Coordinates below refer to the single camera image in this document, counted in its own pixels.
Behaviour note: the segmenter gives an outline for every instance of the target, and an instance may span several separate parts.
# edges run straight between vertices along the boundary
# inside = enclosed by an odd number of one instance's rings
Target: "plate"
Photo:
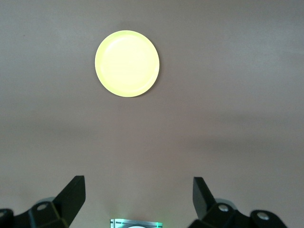
[[[156,48],[144,35],[123,30],[107,36],[97,49],[95,69],[111,93],[134,97],[148,91],[158,76]]]

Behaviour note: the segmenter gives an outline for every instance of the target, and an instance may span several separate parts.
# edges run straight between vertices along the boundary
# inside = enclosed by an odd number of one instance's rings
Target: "round plate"
[[[104,87],[118,96],[145,93],[160,68],[157,51],[144,35],[124,30],[106,37],[98,47],[95,69]]]

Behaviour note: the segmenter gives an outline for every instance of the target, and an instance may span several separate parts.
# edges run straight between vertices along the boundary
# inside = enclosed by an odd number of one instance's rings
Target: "screw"
[[[257,216],[262,220],[269,220],[269,216],[264,212],[259,212]]]
[[[37,207],[37,210],[43,210],[47,207],[47,205],[48,205],[47,203],[41,204]]]
[[[229,208],[228,208],[226,205],[224,205],[224,204],[219,205],[218,208],[219,208],[221,211],[223,211],[223,212],[229,211]]]

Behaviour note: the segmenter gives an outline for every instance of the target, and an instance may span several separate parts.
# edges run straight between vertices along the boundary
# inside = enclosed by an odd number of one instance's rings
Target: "metal bolt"
[[[269,216],[264,212],[259,212],[257,216],[262,220],[269,220]]]
[[[48,205],[47,203],[41,204],[37,207],[37,210],[43,210],[47,207],[47,205]]]
[[[223,212],[229,211],[229,208],[228,208],[226,205],[224,205],[224,204],[219,205],[218,208],[219,208],[221,211],[223,211]]]

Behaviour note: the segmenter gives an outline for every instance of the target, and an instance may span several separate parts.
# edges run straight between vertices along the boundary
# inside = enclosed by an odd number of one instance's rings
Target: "yellow plate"
[[[160,68],[151,41],[134,31],[118,31],[106,37],[96,52],[95,69],[104,87],[118,96],[145,93],[154,84]]]

